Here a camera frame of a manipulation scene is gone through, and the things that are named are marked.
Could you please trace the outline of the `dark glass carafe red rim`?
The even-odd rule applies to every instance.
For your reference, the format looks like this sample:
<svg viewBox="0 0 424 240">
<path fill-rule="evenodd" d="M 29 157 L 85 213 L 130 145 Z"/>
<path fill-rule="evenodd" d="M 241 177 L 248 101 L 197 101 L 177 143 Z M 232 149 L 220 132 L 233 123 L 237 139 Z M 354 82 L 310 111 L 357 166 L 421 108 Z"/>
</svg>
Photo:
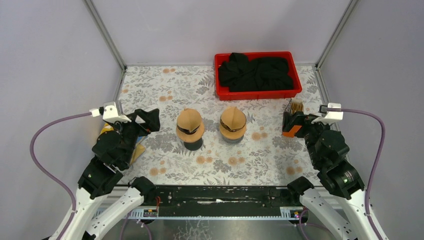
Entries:
<svg viewBox="0 0 424 240">
<path fill-rule="evenodd" d="M 199 140 L 195 142 L 184 142 L 183 145 L 189 151 L 197 151 L 202 147 L 203 139 L 200 138 Z"/>
</svg>

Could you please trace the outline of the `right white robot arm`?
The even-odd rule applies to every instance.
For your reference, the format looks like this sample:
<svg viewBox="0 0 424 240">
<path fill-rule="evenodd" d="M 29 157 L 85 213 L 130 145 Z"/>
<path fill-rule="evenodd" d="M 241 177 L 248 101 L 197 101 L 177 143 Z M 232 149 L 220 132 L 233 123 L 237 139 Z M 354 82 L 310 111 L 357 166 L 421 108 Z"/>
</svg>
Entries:
<svg viewBox="0 0 424 240">
<path fill-rule="evenodd" d="M 302 138 L 312 166 L 328 193 L 335 197 L 347 219 L 340 216 L 306 177 L 299 177 L 287 185 L 287 201 L 293 206 L 303 205 L 313 212 L 339 240 L 386 240 L 381 225 L 370 205 L 368 188 L 359 172 L 346 160 L 350 148 L 340 131 L 332 130 L 335 118 L 284 112 L 282 135 Z"/>
</svg>

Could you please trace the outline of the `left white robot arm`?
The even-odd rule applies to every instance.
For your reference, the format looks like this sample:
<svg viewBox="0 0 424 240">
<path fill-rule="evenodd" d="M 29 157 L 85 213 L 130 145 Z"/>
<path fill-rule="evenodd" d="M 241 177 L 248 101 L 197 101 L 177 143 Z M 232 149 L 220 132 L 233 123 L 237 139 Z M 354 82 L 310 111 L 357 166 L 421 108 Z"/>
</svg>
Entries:
<svg viewBox="0 0 424 240">
<path fill-rule="evenodd" d="M 160 111 L 136 109 L 120 114 L 114 106 L 94 108 L 93 117 L 102 116 L 112 129 L 101 133 L 92 151 L 94 157 L 78 180 L 75 197 L 67 212 L 71 220 L 63 219 L 51 240 L 100 240 L 123 216 L 134 208 L 152 204 L 156 186 L 146 177 L 135 177 L 124 195 L 95 217 L 99 206 L 107 199 L 123 171 L 130 167 L 138 138 L 160 130 Z"/>
</svg>

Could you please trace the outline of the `brown paper coffee filter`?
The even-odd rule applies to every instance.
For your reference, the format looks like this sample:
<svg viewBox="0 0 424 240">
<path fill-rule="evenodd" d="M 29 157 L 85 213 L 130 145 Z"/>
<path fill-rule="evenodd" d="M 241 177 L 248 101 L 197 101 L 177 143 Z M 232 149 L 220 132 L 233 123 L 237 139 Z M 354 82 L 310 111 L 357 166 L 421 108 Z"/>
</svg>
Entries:
<svg viewBox="0 0 424 240">
<path fill-rule="evenodd" d="M 193 108 L 185 108 L 177 117 L 176 125 L 188 130 L 193 130 L 202 123 L 200 113 Z"/>
</svg>

